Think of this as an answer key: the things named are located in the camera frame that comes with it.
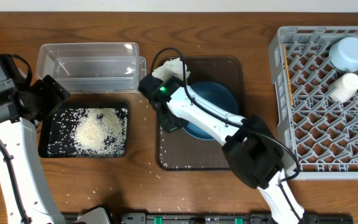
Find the white paper napkin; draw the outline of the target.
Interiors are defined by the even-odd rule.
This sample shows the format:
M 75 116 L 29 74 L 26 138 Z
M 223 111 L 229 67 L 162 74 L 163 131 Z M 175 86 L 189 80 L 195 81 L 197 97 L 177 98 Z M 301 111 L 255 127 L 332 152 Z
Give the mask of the white paper napkin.
M 168 81 L 171 77 L 183 80 L 183 62 L 180 58 L 167 60 L 152 72 L 152 76 L 163 82 Z

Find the dark blue plate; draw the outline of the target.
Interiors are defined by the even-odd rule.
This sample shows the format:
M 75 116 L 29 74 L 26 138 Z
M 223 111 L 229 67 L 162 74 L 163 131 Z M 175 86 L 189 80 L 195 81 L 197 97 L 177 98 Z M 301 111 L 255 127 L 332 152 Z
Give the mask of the dark blue plate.
M 239 107 L 232 93 L 223 85 L 216 82 L 196 82 L 190 85 L 200 97 L 208 100 L 212 104 L 233 114 L 239 114 Z M 189 123 L 184 130 L 190 136 L 206 141 L 212 141 L 214 138 L 197 127 L 193 123 Z

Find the grey dishwasher rack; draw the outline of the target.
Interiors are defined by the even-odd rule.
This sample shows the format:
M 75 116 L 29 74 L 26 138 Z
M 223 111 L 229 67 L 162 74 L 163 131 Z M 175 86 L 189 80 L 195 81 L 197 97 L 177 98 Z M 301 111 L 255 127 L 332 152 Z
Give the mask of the grey dishwasher rack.
M 346 37 L 358 38 L 358 26 L 283 26 L 268 47 L 278 138 L 297 156 L 301 179 L 358 179 L 358 91 L 344 103 L 329 97 L 330 84 L 342 75 L 329 50 Z

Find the white plastic cup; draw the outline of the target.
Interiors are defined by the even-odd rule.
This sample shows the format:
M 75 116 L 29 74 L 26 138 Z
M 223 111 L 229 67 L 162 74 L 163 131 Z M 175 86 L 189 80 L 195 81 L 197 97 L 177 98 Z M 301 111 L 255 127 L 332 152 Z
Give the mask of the white plastic cup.
M 330 84 L 329 89 L 334 89 L 329 95 L 334 101 L 347 102 L 358 90 L 358 75 L 346 73 Z

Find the light blue bowl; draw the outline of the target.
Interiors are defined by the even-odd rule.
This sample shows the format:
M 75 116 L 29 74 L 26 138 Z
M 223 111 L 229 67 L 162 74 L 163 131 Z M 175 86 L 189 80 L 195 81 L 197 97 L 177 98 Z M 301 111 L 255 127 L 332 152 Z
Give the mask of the light blue bowl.
M 358 38 L 346 37 L 336 42 L 329 50 L 331 63 L 344 72 L 358 70 Z

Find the orange chopstick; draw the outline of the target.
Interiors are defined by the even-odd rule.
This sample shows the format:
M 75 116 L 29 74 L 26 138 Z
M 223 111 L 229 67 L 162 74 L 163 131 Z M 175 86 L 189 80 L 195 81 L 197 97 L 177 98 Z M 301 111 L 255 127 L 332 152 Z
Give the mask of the orange chopstick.
M 286 49 L 285 43 L 282 44 L 282 47 L 283 47 L 285 72 L 286 72 L 286 75 L 287 75 L 287 83 L 288 83 L 288 92 L 289 92 L 290 104 L 291 104 L 291 106 L 294 106 L 293 95 L 292 95 L 292 90 L 291 90 L 290 74 L 289 74 L 289 68 L 288 68 L 288 60 L 287 60 L 287 49 Z

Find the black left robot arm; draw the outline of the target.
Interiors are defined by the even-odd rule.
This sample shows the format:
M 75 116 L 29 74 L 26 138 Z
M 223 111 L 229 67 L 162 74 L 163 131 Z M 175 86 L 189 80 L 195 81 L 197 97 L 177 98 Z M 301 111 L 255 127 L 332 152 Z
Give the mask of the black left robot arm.
M 74 217 L 63 215 L 53 200 L 40 161 L 37 125 L 70 93 L 47 75 L 32 82 L 16 54 L 0 54 L 0 185 L 9 223 L 112 223 L 102 206 Z

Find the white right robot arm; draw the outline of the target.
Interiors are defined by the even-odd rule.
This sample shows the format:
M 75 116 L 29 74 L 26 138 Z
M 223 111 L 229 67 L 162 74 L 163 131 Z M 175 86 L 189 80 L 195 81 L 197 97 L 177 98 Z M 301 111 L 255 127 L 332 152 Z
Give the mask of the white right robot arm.
M 164 82 L 147 75 L 139 91 L 151 104 L 165 132 L 193 123 L 220 143 L 230 170 L 246 186 L 262 194 L 275 223 L 305 223 L 305 210 L 287 184 L 299 174 L 300 164 L 295 161 L 295 173 L 286 174 L 284 155 L 293 160 L 296 156 L 274 138 L 263 120 L 222 110 L 177 77 Z

